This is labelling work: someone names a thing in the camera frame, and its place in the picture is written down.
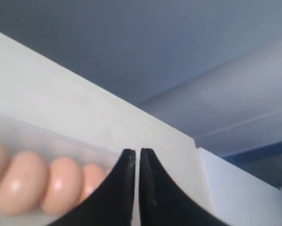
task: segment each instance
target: ceiling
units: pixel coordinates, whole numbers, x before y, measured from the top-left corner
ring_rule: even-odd
[[[281,37],[282,0],[0,0],[0,32],[140,106]]]

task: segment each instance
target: plastic container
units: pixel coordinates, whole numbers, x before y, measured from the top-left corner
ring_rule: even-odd
[[[119,152],[85,144],[3,115],[0,115],[0,141],[11,158],[20,151],[32,150],[40,154],[48,165],[58,157],[70,157],[81,168],[86,164],[99,165],[106,170],[106,175],[115,166],[120,156]],[[40,207],[37,207],[15,217],[0,214],[0,226],[44,226],[61,217],[45,214]]]

